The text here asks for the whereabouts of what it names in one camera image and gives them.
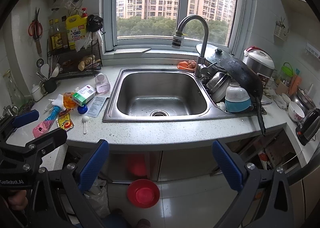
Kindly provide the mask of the person left hand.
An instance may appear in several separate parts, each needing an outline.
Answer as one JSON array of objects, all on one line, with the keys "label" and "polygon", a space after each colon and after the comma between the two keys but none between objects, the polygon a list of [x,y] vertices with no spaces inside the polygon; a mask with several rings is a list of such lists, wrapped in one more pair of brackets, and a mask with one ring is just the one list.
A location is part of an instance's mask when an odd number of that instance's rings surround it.
[{"label": "person left hand", "polygon": [[28,205],[27,191],[26,190],[12,190],[9,196],[4,199],[8,208],[15,211],[22,211]]}]

